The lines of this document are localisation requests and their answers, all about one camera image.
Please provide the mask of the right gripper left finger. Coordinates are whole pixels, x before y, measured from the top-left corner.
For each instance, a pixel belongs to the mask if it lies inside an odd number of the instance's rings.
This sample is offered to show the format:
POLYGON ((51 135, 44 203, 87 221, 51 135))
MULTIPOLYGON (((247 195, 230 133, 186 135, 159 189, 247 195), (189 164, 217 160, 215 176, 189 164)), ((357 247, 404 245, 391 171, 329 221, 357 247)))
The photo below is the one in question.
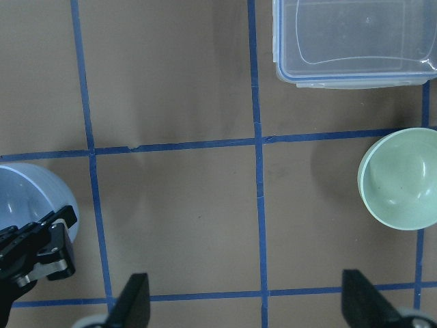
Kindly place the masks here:
POLYGON ((150 287, 147 273, 132 274, 113 309, 105 327, 146 328, 151 316, 150 287))

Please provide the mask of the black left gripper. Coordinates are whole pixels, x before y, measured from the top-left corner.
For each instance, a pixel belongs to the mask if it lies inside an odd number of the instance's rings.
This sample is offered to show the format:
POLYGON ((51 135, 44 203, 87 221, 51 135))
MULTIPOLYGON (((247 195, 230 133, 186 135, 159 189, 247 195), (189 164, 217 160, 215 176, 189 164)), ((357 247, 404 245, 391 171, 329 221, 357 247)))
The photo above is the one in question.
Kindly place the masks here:
POLYGON ((68 229, 76 223, 74 209, 67 205, 37 223, 1 231, 2 321, 9 319, 13 302, 33 289, 39 279, 57 281, 75 273, 68 229))

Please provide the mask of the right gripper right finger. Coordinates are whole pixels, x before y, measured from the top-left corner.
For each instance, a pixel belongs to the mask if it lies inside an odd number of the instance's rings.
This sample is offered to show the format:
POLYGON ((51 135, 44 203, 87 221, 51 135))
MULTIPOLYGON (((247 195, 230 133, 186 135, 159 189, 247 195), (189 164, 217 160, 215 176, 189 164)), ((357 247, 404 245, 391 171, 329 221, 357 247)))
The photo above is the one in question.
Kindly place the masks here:
POLYGON ((409 327, 403 317, 357 269, 342 273, 341 313, 348 327, 409 327))

